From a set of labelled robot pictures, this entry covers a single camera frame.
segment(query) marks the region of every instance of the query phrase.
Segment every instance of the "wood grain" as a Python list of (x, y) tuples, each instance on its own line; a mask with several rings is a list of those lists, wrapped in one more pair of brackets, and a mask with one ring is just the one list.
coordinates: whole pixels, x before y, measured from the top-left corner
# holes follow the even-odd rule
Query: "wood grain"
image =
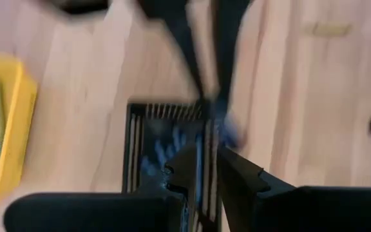
[[(212, 95), (209, 7), (193, 1), (189, 16)], [(316, 22), (351, 31), (312, 35)], [(25, 194), (121, 190), (128, 99), (195, 98), (163, 26), (128, 0), (79, 20), (0, 0), (0, 52), (39, 83), (23, 179), (0, 202), (0, 231), (5, 207)], [(236, 55), (231, 115), (247, 133), (244, 157), (297, 186), (371, 186), (371, 1), (256, 0)]]

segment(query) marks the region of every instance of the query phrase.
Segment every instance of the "wooden floor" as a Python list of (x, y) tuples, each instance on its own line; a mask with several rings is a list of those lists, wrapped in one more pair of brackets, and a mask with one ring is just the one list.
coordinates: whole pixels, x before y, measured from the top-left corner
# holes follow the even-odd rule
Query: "wooden floor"
[[(209, 1), (190, 9), (200, 62), (215, 92)], [(316, 23), (349, 24), (341, 37)], [(118, 192), (128, 99), (192, 99), (179, 53), (132, 1), (68, 20), (25, 0), (0, 0), (0, 52), (39, 83), (22, 184), (38, 191)], [(371, 186), (371, 1), (256, 0), (238, 45), (233, 115), (242, 155), (300, 185)]]

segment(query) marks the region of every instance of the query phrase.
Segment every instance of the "yellow box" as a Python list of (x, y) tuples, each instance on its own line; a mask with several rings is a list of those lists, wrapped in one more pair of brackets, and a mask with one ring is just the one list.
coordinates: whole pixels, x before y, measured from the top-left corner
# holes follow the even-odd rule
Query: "yellow box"
[(23, 64), (0, 54), (0, 82), (3, 89), (6, 129), (0, 156), (0, 197), (19, 184), (37, 85), (24, 71)]

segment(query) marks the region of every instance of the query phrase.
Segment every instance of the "yellow container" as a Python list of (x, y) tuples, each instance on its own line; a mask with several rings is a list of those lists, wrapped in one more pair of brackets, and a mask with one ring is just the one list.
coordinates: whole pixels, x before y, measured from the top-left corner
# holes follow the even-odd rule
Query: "yellow container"
[(0, 54), (6, 129), (0, 155), (0, 197), (19, 184), (37, 85), (17, 59)]

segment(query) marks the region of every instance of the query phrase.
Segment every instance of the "light wooden surface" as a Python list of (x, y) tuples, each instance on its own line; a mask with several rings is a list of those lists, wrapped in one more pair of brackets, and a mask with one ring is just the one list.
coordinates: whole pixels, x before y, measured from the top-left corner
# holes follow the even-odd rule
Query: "light wooden surface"
[[(209, 1), (190, 9), (214, 92)], [(316, 22), (352, 27), (316, 37), (305, 30)], [(0, 202), (0, 231), (4, 208), (27, 193), (120, 191), (128, 99), (193, 98), (171, 39), (128, 0), (78, 21), (0, 0), (0, 52), (39, 83), (22, 184)], [(371, 186), (371, 1), (256, 0), (234, 74), (242, 155), (297, 186)]]

